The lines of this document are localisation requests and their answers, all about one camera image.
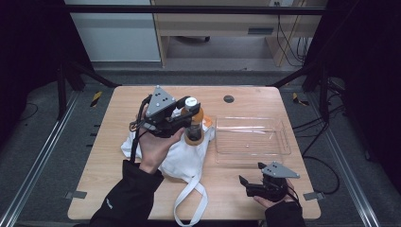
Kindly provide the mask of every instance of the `white cloth bag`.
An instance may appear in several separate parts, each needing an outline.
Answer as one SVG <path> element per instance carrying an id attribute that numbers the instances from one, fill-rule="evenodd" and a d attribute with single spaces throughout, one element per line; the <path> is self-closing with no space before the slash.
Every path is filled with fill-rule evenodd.
<path id="1" fill-rule="evenodd" d="M 198 223 L 206 209 L 208 197 L 205 188 L 200 183 L 203 161 L 206 154 L 209 141 L 215 138 L 215 128 L 203 127 L 204 139 L 198 146 L 189 146 L 185 143 L 184 134 L 181 140 L 171 146 L 168 155 L 160 165 L 159 169 L 168 176 L 183 179 L 188 185 L 183 189 L 174 203 L 174 218 L 180 226 L 193 226 Z M 130 132 L 127 141 L 123 143 L 121 149 L 127 157 L 131 156 L 132 140 L 135 137 L 134 132 Z M 136 150 L 136 157 L 141 158 L 142 153 L 140 146 Z M 177 207 L 185 200 L 189 193 L 196 189 L 201 194 L 200 204 L 189 224 L 183 224 L 178 217 Z"/>

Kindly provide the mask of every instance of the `person's hand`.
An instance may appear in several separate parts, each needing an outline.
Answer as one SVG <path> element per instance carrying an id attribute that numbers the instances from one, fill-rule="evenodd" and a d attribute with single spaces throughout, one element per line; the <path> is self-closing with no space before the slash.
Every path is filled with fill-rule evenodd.
<path id="1" fill-rule="evenodd" d="M 294 185 L 292 185 L 292 183 L 289 181 L 289 179 L 287 179 L 287 184 L 288 184 L 288 193 L 293 196 L 294 195 L 294 191 L 293 191 Z M 285 195 L 282 200 L 277 201 L 277 202 L 268 201 L 268 200 L 258 197 L 258 196 L 254 196 L 253 200 L 257 201 L 259 204 L 266 207 L 267 209 L 271 208 L 273 205 L 275 205 L 281 201 L 294 201 L 294 199 L 292 197 L 290 197 L 289 195 Z"/>
<path id="2" fill-rule="evenodd" d="M 146 129 L 141 128 L 139 134 L 144 133 Z M 184 128 L 179 129 L 170 138 L 160 138 L 147 132 L 139 138 L 139 146 L 142 152 L 142 161 L 139 168 L 143 171 L 153 174 L 163 162 L 168 154 L 170 147 L 180 141 Z"/>

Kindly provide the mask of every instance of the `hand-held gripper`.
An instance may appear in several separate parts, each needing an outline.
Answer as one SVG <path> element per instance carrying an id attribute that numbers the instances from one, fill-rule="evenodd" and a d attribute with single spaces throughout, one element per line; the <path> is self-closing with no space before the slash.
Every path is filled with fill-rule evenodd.
<path id="1" fill-rule="evenodd" d="M 277 162 L 268 166 L 263 163 L 257 165 L 262 170 L 263 184 L 248 183 L 245 178 L 239 176 L 239 182 L 246 187 L 249 197 L 258 196 L 273 202 L 280 201 L 288 194 L 286 178 L 300 178 L 299 174 Z"/>
<path id="2" fill-rule="evenodd" d="M 134 162 L 134 155 L 138 147 L 139 129 L 145 128 L 146 132 L 161 138 L 169 138 L 180 128 L 191 126 L 192 116 L 200 111 L 201 104 L 198 103 L 191 107 L 185 114 L 172 116 L 174 110 L 185 106 L 185 101 L 190 96 L 185 96 L 176 100 L 173 96 L 163 90 L 159 85 L 154 89 L 152 95 L 146 97 L 139 108 L 138 118 L 130 122 L 130 131 L 135 132 L 135 138 L 132 141 L 131 160 Z M 144 119 L 141 119 L 142 111 L 148 104 Z"/>

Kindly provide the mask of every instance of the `orange bottle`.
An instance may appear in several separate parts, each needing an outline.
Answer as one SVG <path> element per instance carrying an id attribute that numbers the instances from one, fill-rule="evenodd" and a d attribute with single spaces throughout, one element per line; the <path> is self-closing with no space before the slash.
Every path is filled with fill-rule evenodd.
<path id="1" fill-rule="evenodd" d="M 185 107 L 181 109 L 181 114 L 186 114 L 190 108 L 197 105 L 198 101 L 194 97 L 189 97 L 185 101 Z M 204 132 L 202 127 L 203 109 L 192 116 L 191 126 L 185 129 L 185 143 L 190 146 L 197 146 L 203 142 Z"/>

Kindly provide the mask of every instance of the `white strap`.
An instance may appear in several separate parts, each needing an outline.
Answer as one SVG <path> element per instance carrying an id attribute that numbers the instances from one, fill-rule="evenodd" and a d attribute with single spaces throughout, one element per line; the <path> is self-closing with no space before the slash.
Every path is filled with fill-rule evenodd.
<path id="1" fill-rule="evenodd" d="M 201 194 L 201 200 L 200 200 L 200 204 L 198 205 L 197 210 L 195 211 L 193 218 L 191 219 L 189 224 L 185 225 L 181 222 L 180 218 L 178 217 L 178 215 L 176 213 L 176 210 L 177 210 L 177 207 L 180 205 L 180 203 L 183 202 L 183 200 L 185 200 L 185 198 L 189 195 L 189 193 L 192 190 L 194 190 L 194 188 Z M 185 227 L 193 226 L 201 220 L 201 216 L 203 215 L 203 212 L 206 209 L 207 202 L 208 202 L 208 198 L 207 198 L 206 190 L 204 189 L 203 185 L 200 183 L 200 176 L 197 175 L 192 178 L 192 180 L 188 183 L 188 185 L 183 189 L 181 194 L 176 199 L 175 204 L 174 204 L 174 218 L 176 219 L 177 223 L 180 226 L 185 226 Z"/>

